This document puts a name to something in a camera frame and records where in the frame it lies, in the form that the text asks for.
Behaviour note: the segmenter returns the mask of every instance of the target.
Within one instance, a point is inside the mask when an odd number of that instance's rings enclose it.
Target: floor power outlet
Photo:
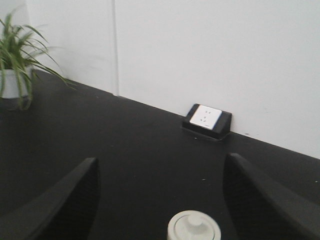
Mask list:
[[[231,118],[230,112],[194,104],[183,119],[182,127],[221,140],[230,132]]]

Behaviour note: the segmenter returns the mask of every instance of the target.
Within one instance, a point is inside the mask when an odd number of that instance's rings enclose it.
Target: electrical socket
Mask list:
[[[212,130],[221,114],[221,110],[204,105],[199,105],[192,118],[190,119],[190,123]]]

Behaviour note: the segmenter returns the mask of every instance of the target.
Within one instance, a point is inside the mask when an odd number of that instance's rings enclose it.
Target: white container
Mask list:
[[[221,240],[221,231],[216,221],[207,214],[187,210],[171,218],[167,240]]]
[[[31,76],[31,67],[27,67],[26,71],[29,76]],[[0,71],[0,85],[3,84],[2,73]],[[21,97],[28,96],[27,86],[25,80],[21,76]],[[17,84],[17,76],[14,70],[5,70],[5,85],[2,96],[3,99],[16,99],[19,98],[19,88]]]

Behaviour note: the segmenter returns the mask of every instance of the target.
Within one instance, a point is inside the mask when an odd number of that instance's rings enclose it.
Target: white lid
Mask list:
[[[171,218],[167,240],[221,240],[221,231],[207,214],[187,210]]]

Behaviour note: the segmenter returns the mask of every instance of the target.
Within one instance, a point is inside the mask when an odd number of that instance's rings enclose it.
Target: white socket plate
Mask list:
[[[186,219],[189,216],[196,215],[203,222],[202,232],[194,232]],[[167,229],[167,240],[221,240],[221,230],[215,220],[209,215],[194,210],[182,211],[174,215]]]
[[[205,129],[212,130],[221,114],[221,110],[204,105],[199,105],[197,110],[191,117],[190,123],[203,127]]]

